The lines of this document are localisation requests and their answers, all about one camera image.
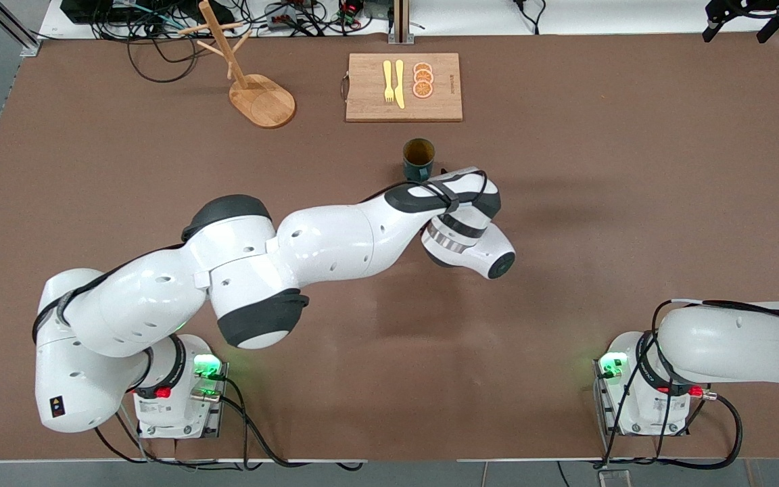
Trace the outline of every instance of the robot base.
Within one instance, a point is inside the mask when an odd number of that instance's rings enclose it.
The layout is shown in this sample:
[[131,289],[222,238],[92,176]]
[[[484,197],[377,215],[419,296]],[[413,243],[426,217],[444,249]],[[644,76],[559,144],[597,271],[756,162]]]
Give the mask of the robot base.
[[[195,373],[194,358],[212,354],[206,342],[194,335],[180,335],[179,339],[185,345],[185,370],[179,382],[170,389],[170,397],[148,400],[134,395],[140,438],[218,438],[222,412],[218,398],[225,393],[226,383]],[[227,364],[222,364],[219,373],[226,372]]]
[[[642,333],[622,333],[609,346],[609,351],[600,360],[594,361],[594,401],[597,406],[597,421],[604,437],[612,432],[615,414],[624,397],[624,389],[630,381],[630,374],[636,368],[636,343]],[[612,372],[615,377],[606,378]],[[636,373],[630,395],[624,400],[618,434],[624,436],[659,436],[663,431],[663,418],[667,395],[657,391],[645,382],[641,373]],[[669,401],[669,417],[664,434],[674,436],[684,428],[690,410],[690,395],[674,396]]]

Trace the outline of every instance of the yellow knife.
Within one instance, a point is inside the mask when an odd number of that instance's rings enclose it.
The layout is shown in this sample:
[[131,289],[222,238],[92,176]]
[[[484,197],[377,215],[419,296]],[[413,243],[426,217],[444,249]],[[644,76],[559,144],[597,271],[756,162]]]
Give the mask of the yellow knife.
[[404,62],[401,59],[396,60],[396,102],[398,107],[404,110]]

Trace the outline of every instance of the cutting board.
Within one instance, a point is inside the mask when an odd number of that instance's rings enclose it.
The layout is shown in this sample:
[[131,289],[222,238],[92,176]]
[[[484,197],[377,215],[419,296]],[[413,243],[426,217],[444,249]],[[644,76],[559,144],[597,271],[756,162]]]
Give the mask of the cutting board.
[[[383,79],[383,61],[392,62],[392,87],[396,83],[396,59],[404,62],[402,86],[404,109],[396,102],[383,99],[386,83]],[[435,90],[429,98],[414,96],[414,65],[427,62],[432,65]],[[350,122],[377,121],[461,121],[461,74],[458,71],[458,53],[352,53],[348,61],[349,87],[347,91],[346,120]]]

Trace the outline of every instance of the gray floor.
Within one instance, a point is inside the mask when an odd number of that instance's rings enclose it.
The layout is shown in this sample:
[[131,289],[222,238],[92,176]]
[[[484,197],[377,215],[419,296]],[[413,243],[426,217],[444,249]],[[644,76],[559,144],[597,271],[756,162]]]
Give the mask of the gray floor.
[[[562,462],[571,487],[597,487],[597,472],[588,463]],[[635,487],[779,487],[779,460],[738,460],[722,471],[689,471],[671,466],[631,466]],[[247,484],[268,487],[480,487],[483,463],[367,463],[359,472],[334,465],[282,469],[264,465],[254,472],[186,472],[173,466],[124,462],[0,463],[0,487],[213,487]],[[489,463],[486,487],[563,487],[556,462]]]
[[[32,0],[34,12],[44,0]],[[38,18],[29,18],[38,24]],[[0,31],[0,111],[18,69],[19,47]],[[588,463],[564,462],[571,487],[596,487],[597,474]],[[739,460],[723,471],[687,471],[676,467],[633,466],[633,485],[693,487],[779,487],[779,460]],[[88,463],[0,463],[0,487],[95,487],[117,484],[144,487],[192,486],[195,481],[226,485],[266,485],[303,487],[321,485],[373,485],[376,487],[478,487],[483,482],[483,463],[420,462],[369,463],[362,471],[350,473],[334,465],[312,465],[301,469],[281,469],[265,465],[255,472],[189,473],[161,465],[128,465],[124,462]],[[489,463],[485,478],[488,487],[561,487],[563,481],[555,462]]]

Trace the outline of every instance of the brown tabletop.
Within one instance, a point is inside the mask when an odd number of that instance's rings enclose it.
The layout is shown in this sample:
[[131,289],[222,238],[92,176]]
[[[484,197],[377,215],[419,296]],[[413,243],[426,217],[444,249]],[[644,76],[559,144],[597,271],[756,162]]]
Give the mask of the brown tabletop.
[[[146,71],[172,74],[146,49]],[[463,123],[343,122],[348,53],[399,50],[460,53]],[[438,167],[488,171],[519,258],[485,281],[433,265],[415,241],[378,277],[307,287],[295,331],[261,351],[227,346],[199,312],[183,333],[230,361],[284,456],[597,457],[590,361],[618,333],[646,329],[670,297],[779,300],[779,38],[273,39],[240,58],[296,97],[283,129],[230,106],[216,56],[168,85],[104,41],[50,41],[22,64],[0,120],[0,459],[111,456],[93,432],[37,418],[30,324],[48,277],[176,243],[220,195],[260,198],[276,224],[355,203],[401,178],[414,137],[435,143]],[[744,418],[742,456],[779,457],[779,385],[716,391]],[[220,440],[176,453],[237,457],[240,428],[228,415]],[[102,429],[137,454],[115,421]],[[718,457],[731,443],[712,406],[664,453]]]

